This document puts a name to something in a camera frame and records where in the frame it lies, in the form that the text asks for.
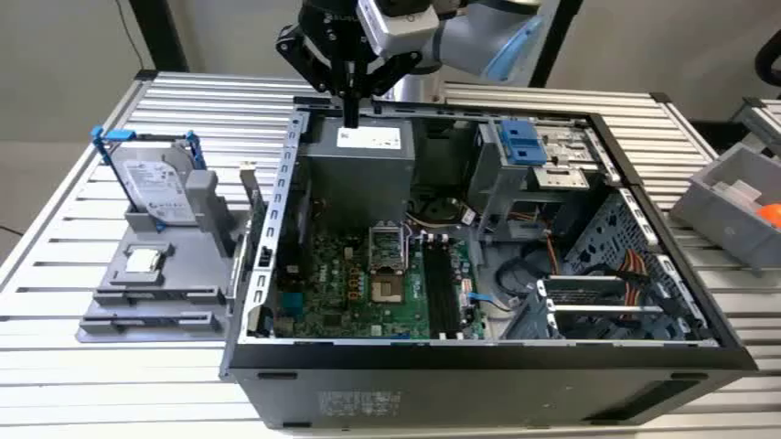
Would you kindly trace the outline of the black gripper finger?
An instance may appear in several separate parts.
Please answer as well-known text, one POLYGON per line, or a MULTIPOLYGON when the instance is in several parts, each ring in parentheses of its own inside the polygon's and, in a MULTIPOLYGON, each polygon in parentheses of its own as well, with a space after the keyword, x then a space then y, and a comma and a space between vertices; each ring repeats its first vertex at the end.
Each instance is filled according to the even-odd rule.
POLYGON ((341 101, 343 126, 352 127, 352 89, 349 87, 348 63, 335 52, 328 63, 319 60, 305 45, 305 34, 296 25, 281 28, 276 38, 276 52, 291 64, 309 85, 328 92, 341 101))
POLYGON ((384 94, 422 60, 419 51, 391 56, 372 71, 368 57, 359 56, 353 63, 351 79, 351 127, 359 126, 359 109, 363 98, 384 94))

